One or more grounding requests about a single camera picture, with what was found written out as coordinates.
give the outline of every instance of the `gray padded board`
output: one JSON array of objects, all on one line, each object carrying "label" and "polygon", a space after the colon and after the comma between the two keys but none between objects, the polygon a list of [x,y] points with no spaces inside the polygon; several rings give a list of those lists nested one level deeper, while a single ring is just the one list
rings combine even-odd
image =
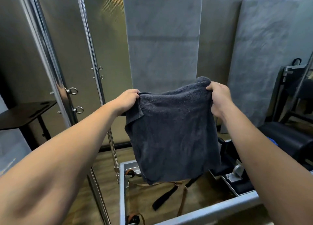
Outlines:
[{"label": "gray padded board", "polygon": [[256,127],[264,123],[298,6],[297,0],[242,1],[228,87]]},{"label": "gray padded board", "polygon": [[123,0],[131,79],[141,92],[194,83],[202,0]]}]

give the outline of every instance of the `metal hook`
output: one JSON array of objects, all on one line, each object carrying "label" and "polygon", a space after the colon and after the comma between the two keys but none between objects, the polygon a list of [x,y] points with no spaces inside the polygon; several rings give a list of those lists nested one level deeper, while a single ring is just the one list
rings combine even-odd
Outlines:
[{"label": "metal hook", "polygon": [[76,88],[74,88],[74,87],[70,87],[69,89],[66,90],[66,92],[68,94],[76,95],[78,93],[78,90]]},{"label": "metal hook", "polygon": [[84,112],[84,109],[81,106],[78,106],[78,107],[73,109],[73,112],[75,112],[77,114],[81,114]]}]

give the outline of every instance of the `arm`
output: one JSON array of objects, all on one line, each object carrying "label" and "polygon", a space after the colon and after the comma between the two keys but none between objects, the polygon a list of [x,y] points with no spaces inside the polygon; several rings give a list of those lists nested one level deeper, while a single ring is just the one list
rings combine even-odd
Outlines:
[{"label": "arm", "polygon": [[226,125],[247,174],[274,223],[311,224],[313,176],[264,136],[234,105],[227,86],[212,82],[212,113]]},{"label": "arm", "polygon": [[125,91],[0,177],[0,224],[61,224],[111,124],[138,93]]}]

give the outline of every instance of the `chrome pole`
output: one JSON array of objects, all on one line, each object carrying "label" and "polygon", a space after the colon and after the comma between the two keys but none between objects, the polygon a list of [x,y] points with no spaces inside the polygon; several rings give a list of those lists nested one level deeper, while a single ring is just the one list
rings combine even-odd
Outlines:
[{"label": "chrome pole", "polygon": [[[103,94],[101,77],[100,77],[100,74],[99,74],[99,67],[98,67],[98,63],[97,63],[97,58],[96,58],[94,45],[93,45],[93,42],[92,42],[92,36],[91,36],[90,30],[89,30],[89,26],[88,26],[87,11],[86,11],[84,0],[78,0],[78,5],[79,5],[79,9],[80,9],[81,19],[82,19],[83,24],[84,24],[84,29],[85,29],[85,34],[86,34],[86,39],[87,39],[87,44],[88,44],[88,49],[89,49],[89,55],[90,55],[90,58],[91,58],[92,69],[93,69],[94,75],[95,75],[94,79],[96,80],[96,85],[97,85],[97,89],[98,89],[100,103],[101,103],[101,105],[104,105],[105,104],[105,99],[104,99],[104,94]],[[118,172],[119,171],[118,170],[118,161],[117,161],[117,157],[116,157],[116,152],[115,152],[115,147],[114,147],[114,141],[113,141],[111,128],[108,131],[108,139],[109,139],[109,144],[110,144],[110,148],[111,148],[111,152],[112,152],[114,169],[115,169],[116,172]]]},{"label": "chrome pole", "polygon": [[[73,108],[71,99],[68,95],[70,91],[66,88],[64,77],[55,54],[40,3],[38,0],[20,0],[20,2],[41,57],[41,61],[48,75],[53,94],[60,107],[65,125],[69,128],[78,122],[76,117],[77,109]],[[93,168],[90,169],[87,179],[104,225],[111,225]]]}]

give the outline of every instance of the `floor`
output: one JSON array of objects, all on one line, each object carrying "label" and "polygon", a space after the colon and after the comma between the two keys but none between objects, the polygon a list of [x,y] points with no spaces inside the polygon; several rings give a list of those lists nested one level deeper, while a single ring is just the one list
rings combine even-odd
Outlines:
[{"label": "floor", "polygon": [[[132,148],[117,150],[119,162],[134,160]],[[112,225],[119,224],[119,186],[113,169],[111,152],[99,153],[93,165],[104,202]],[[152,209],[152,203],[173,187],[170,183],[139,187],[131,185],[127,192],[127,211],[140,212],[146,225],[174,218],[182,199],[182,187],[164,203],[159,210]],[[223,181],[216,181],[208,174],[199,178],[188,190],[183,214],[232,198],[233,195]],[[272,224],[263,206],[242,211],[212,224]],[[91,190],[85,180],[63,225],[102,225]]]}]

